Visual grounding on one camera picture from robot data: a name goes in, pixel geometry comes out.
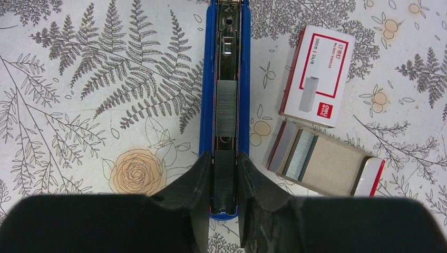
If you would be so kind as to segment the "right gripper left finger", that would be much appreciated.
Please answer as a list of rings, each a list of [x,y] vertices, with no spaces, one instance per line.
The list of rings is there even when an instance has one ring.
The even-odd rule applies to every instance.
[[[158,252],[207,252],[211,153],[150,198],[151,237]]]

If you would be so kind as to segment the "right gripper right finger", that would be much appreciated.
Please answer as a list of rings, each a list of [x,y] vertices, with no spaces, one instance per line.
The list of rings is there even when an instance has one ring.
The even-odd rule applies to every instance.
[[[240,245],[245,252],[300,252],[296,198],[260,172],[242,152],[237,160]]]

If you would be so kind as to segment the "staples box tray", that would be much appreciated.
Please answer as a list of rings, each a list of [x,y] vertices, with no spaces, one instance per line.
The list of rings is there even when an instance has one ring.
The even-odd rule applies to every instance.
[[[372,197],[385,160],[347,143],[284,121],[270,154],[268,170],[324,196]]]

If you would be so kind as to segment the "blue stapler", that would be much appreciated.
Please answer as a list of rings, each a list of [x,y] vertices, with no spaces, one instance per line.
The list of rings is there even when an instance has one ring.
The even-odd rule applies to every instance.
[[[248,154],[250,149],[250,32],[251,11],[248,1],[211,1],[206,19],[199,151],[211,153],[210,217],[218,221],[231,220],[238,216],[237,159],[240,153]],[[218,80],[237,81],[235,137],[215,135]],[[217,150],[231,150],[236,153],[234,215],[212,213],[213,168]]]

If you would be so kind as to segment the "grey staple strip block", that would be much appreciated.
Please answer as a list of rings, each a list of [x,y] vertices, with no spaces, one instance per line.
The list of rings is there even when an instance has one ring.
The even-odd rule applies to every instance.
[[[237,81],[218,80],[216,90],[217,137],[236,136]]]

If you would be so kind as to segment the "red white staples box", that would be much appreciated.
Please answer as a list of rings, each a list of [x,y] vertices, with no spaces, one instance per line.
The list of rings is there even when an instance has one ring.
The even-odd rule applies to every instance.
[[[355,41],[346,33],[305,26],[299,33],[279,114],[334,128]]]

